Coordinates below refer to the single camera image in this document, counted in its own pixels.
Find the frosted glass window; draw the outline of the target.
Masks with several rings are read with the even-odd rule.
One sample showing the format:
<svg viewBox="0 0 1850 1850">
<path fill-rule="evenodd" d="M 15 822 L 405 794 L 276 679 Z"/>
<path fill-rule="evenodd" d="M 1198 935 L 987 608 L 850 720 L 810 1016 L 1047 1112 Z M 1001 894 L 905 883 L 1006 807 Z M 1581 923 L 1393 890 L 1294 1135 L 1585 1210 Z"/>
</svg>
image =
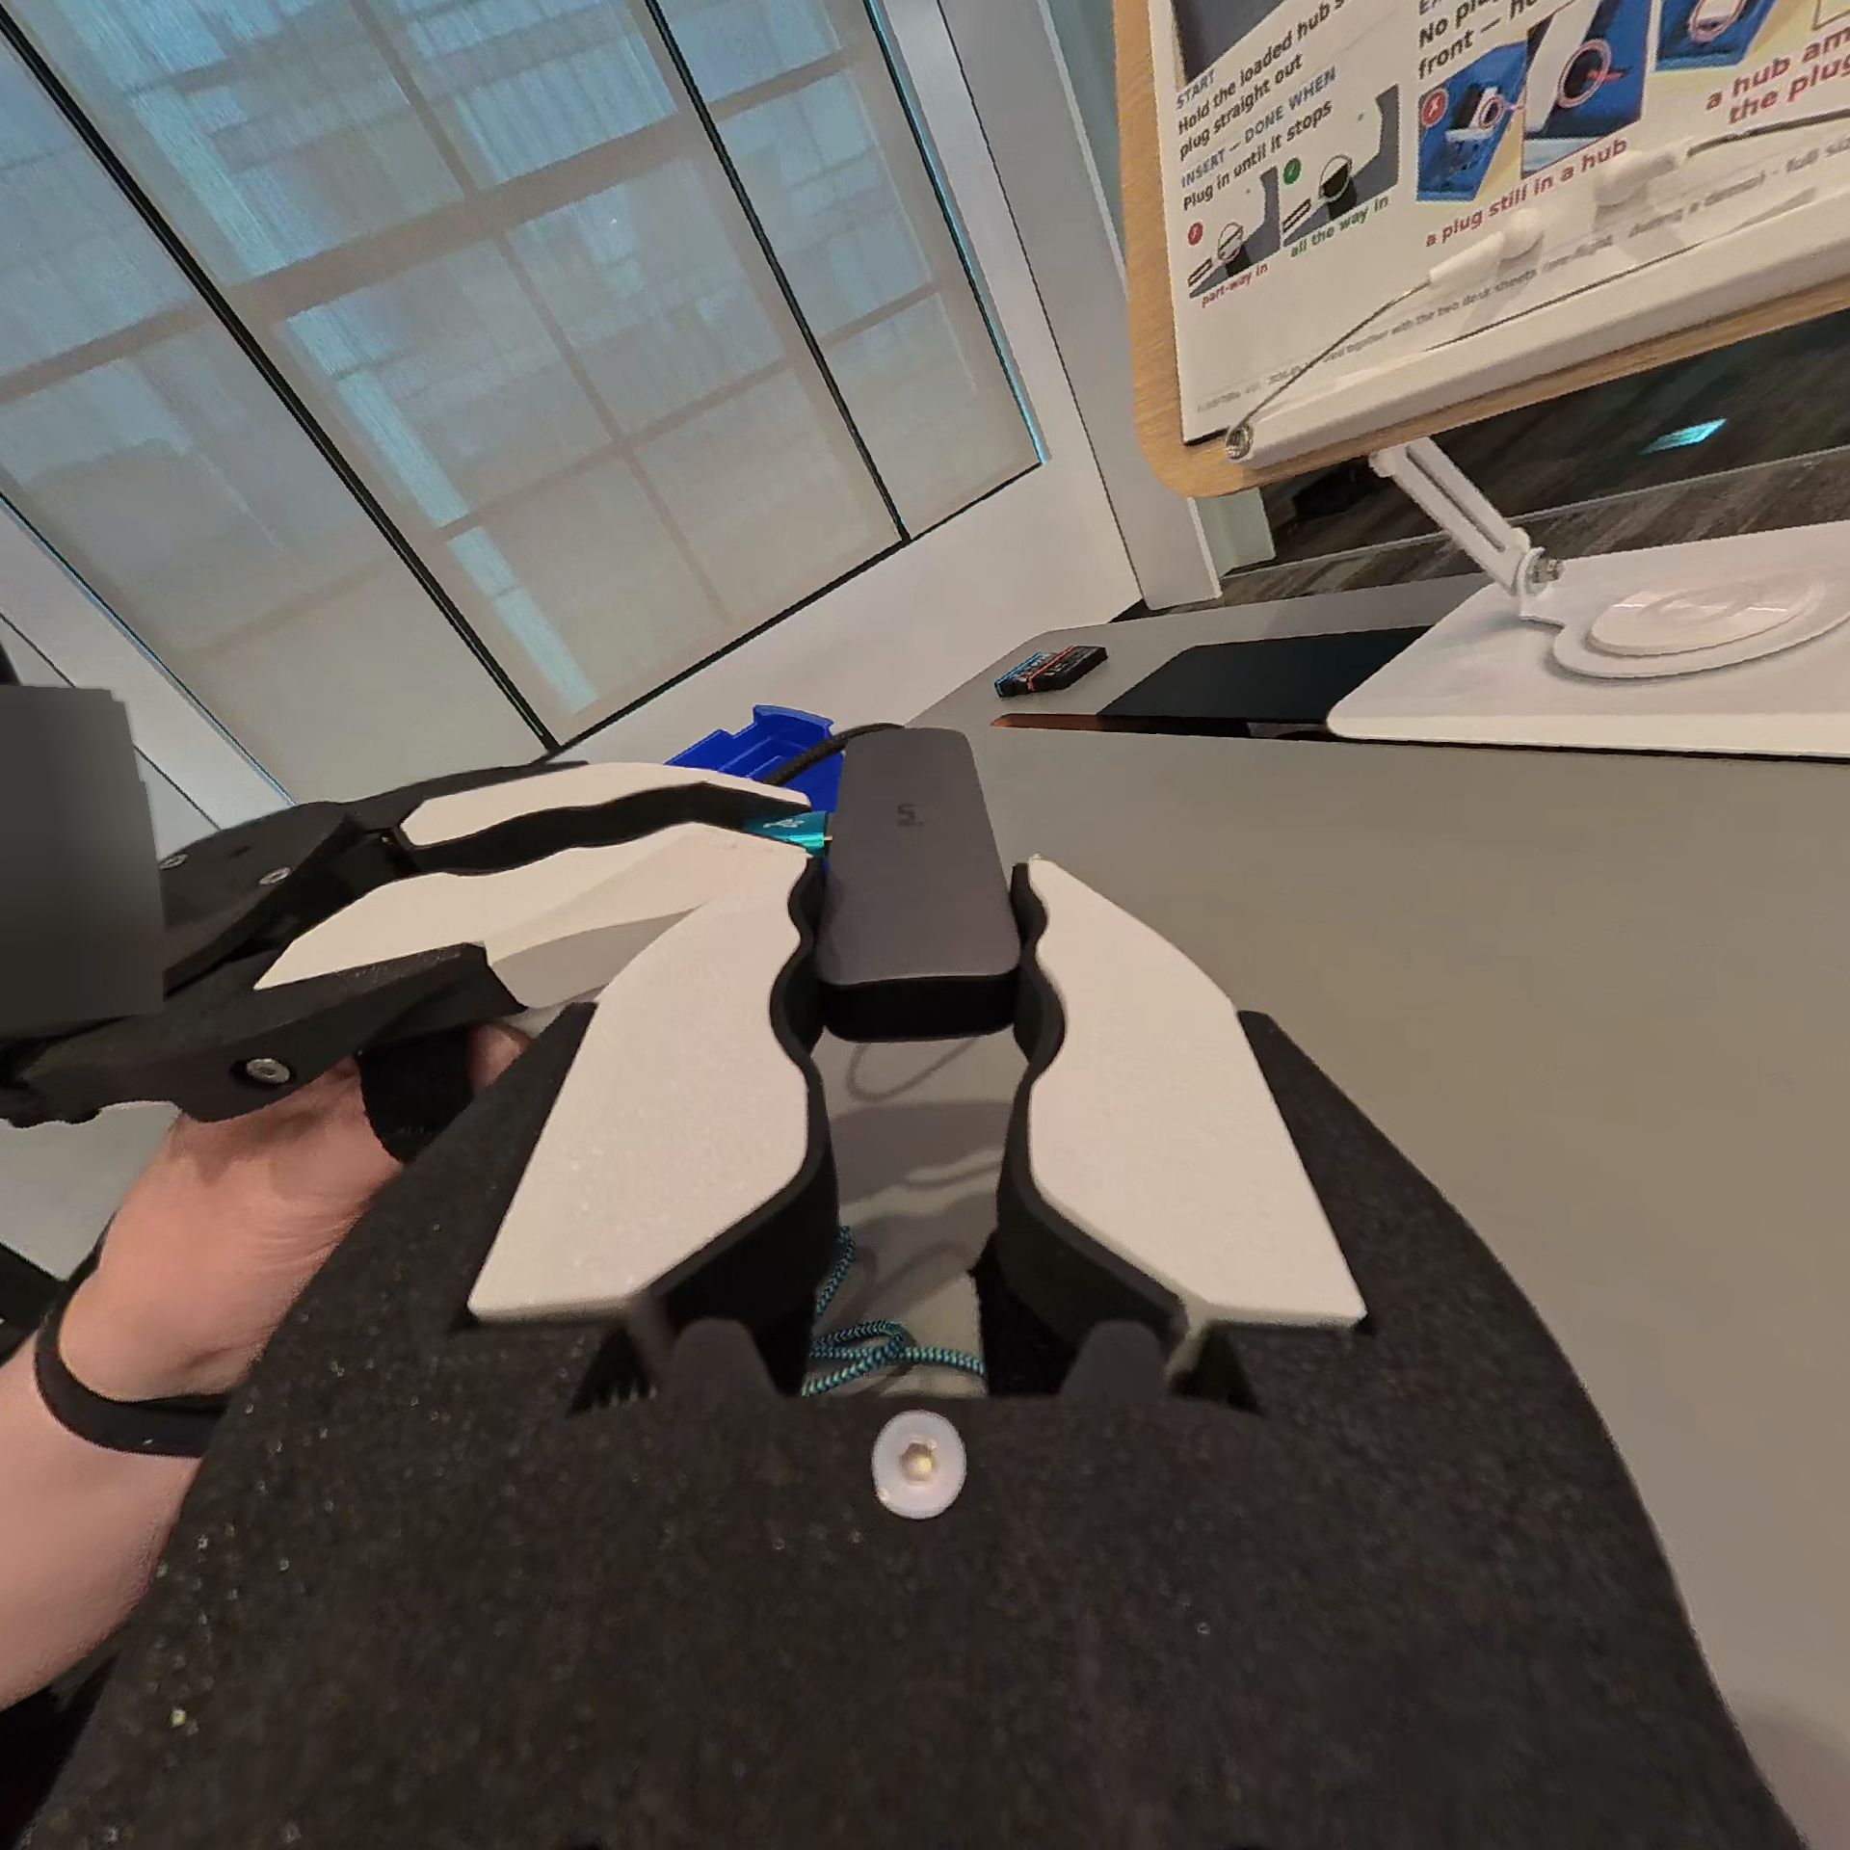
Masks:
<svg viewBox="0 0 1850 1850">
<path fill-rule="evenodd" d="M 304 797 L 1047 459 L 880 3 L 4 3 L 4 209 L 4 495 Z"/>
</svg>

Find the grey usb hub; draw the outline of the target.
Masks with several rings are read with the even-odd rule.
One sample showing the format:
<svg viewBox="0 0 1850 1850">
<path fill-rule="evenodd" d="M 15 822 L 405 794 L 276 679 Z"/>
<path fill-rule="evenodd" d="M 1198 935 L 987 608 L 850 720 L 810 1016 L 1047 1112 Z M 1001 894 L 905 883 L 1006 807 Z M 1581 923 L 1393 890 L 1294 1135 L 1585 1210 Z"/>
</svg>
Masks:
<svg viewBox="0 0 1850 1850">
<path fill-rule="evenodd" d="M 816 938 L 823 1027 L 850 1043 L 1006 1031 L 1022 938 L 967 738 L 901 726 L 843 759 Z"/>
</svg>

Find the person's left hand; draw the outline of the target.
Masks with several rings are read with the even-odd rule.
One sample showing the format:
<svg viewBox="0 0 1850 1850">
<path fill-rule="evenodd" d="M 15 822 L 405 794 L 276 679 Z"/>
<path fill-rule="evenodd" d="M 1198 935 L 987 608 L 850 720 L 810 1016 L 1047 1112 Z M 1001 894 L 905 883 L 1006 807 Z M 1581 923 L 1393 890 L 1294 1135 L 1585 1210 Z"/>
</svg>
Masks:
<svg viewBox="0 0 1850 1850">
<path fill-rule="evenodd" d="M 355 1059 L 247 1116 L 178 1116 L 66 1311 L 61 1359 L 105 1398 L 228 1394 L 401 1172 Z"/>
</svg>

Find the person's left forearm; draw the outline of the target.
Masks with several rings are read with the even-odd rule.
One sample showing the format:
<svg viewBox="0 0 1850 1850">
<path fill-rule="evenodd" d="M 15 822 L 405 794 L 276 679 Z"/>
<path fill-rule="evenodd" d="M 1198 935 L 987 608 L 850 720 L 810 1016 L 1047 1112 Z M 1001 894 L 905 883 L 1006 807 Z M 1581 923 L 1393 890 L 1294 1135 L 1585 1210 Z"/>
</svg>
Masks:
<svg viewBox="0 0 1850 1850">
<path fill-rule="evenodd" d="M 48 1410 L 36 1346 L 2 1370 L 2 1707 L 96 1648 L 147 1590 L 200 1469 L 91 1445 Z"/>
</svg>

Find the printed instruction sheet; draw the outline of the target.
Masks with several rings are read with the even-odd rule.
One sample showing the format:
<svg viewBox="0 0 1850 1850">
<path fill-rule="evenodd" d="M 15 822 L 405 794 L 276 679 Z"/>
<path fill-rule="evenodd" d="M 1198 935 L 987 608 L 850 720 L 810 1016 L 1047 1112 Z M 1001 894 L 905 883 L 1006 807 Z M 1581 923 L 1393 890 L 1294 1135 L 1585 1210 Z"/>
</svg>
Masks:
<svg viewBox="0 0 1850 1850">
<path fill-rule="evenodd" d="M 1281 463 L 1845 278 L 1845 3 L 1143 3 L 1181 432 Z"/>
</svg>

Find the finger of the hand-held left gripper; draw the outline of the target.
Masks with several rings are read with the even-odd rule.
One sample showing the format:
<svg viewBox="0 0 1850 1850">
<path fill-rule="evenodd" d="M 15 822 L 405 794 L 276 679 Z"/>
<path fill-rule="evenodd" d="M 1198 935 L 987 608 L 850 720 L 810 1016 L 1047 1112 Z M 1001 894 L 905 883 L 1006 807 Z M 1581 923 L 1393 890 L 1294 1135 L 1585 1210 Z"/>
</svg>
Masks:
<svg viewBox="0 0 1850 1850">
<path fill-rule="evenodd" d="M 426 871 L 371 890 L 296 938 L 258 989 L 474 944 L 525 1006 L 600 989 L 682 915 L 775 885 L 810 858 L 730 829 L 660 829 L 495 871 Z"/>
<path fill-rule="evenodd" d="M 589 763 L 426 798 L 401 823 L 415 871 L 496 871 L 679 823 L 742 829 L 810 810 L 803 791 L 717 768 Z"/>
</svg>

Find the blue plastic bin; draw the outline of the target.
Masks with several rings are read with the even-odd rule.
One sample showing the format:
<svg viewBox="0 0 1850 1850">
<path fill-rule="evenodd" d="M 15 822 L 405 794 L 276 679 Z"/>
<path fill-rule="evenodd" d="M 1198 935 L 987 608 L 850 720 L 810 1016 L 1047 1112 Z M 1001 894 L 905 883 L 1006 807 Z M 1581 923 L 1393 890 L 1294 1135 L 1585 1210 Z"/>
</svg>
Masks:
<svg viewBox="0 0 1850 1850">
<path fill-rule="evenodd" d="M 752 706 L 742 728 L 718 728 L 666 760 L 669 767 L 709 768 L 736 777 L 766 779 L 766 772 L 799 759 L 835 736 L 835 720 L 787 706 Z M 839 805 L 843 760 L 839 754 L 803 768 L 789 789 L 814 810 Z"/>
</svg>

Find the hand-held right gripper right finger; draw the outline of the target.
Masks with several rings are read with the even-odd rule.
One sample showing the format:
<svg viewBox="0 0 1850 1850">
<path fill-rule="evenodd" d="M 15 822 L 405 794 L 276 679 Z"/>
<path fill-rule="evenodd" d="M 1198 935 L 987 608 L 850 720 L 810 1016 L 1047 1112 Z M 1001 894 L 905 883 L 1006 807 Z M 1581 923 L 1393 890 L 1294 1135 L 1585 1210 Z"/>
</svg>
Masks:
<svg viewBox="0 0 1850 1850">
<path fill-rule="evenodd" d="M 1026 1069 L 996 1269 L 1062 1345 L 1133 1323 L 1355 1330 L 1367 1309 L 1232 998 L 1051 860 L 1015 866 Z"/>
</svg>

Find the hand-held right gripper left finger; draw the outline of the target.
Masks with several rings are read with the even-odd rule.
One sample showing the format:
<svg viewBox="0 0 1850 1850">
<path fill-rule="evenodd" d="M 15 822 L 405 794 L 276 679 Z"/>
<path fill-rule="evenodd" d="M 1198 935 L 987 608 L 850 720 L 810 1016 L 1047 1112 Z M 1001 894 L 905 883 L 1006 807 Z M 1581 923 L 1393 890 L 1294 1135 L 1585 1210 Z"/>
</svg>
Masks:
<svg viewBox="0 0 1850 1850">
<path fill-rule="evenodd" d="M 481 1326 L 779 1330 L 837 1240 L 822 868 L 689 915 L 603 989 L 468 1298 Z"/>
</svg>

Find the wooden document stand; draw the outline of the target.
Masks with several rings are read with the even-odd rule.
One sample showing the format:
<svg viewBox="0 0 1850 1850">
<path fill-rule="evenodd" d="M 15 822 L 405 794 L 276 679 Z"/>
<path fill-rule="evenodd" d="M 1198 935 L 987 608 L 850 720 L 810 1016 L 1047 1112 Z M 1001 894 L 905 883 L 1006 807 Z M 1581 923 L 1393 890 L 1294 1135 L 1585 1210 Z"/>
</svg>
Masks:
<svg viewBox="0 0 1850 1850">
<path fill-rule="evenodd" d="M 1181 432 L 1143 1 L 1115 3 L 1133 401 L 1143 456 L 1218 497 L 1362 456 L 1489 578 L 1330 712 L 1353 742 L 1845 759 L 1845 520 L 1560 560 L 1434 445 L 1446 427 L 1845 308 L 1845 278 L 1593 358 L 1356 445 L 1237 462 Z"/>
</svg>

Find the black flat panel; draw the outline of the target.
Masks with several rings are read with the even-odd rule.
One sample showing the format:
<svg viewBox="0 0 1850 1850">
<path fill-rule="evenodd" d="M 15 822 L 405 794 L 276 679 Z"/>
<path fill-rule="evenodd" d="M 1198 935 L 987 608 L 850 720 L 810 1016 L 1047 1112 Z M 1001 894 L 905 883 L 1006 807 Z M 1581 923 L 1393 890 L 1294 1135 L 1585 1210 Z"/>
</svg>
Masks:
<svg viewBox="0 0 1850 1850">
<path fill-rule="evenodd" d="M 1253 725 L 1325 725 L 1427 628 L 1198 642 L 1097 709 L 1110 726 L 1240 733 Z"/>
</svg>

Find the black wrist band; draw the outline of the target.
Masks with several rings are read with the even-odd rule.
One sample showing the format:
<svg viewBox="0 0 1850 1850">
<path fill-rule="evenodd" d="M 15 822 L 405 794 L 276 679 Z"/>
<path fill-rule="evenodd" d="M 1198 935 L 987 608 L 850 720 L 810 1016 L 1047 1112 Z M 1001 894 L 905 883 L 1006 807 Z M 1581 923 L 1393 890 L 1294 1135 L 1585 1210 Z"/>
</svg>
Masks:
<svg viewBox="0 0 1850 1850">
<path fill-rule="evenodd" d="M 48 1415 L 74 1438 L 128 1458 L 195 1461 L 228 1412 L 223 1394 L 112 1398 L 86 1386 L 61 1353 L 75 1291 L 66 1289 L 34 1333 L 34 1386 Z"/>
</svg>

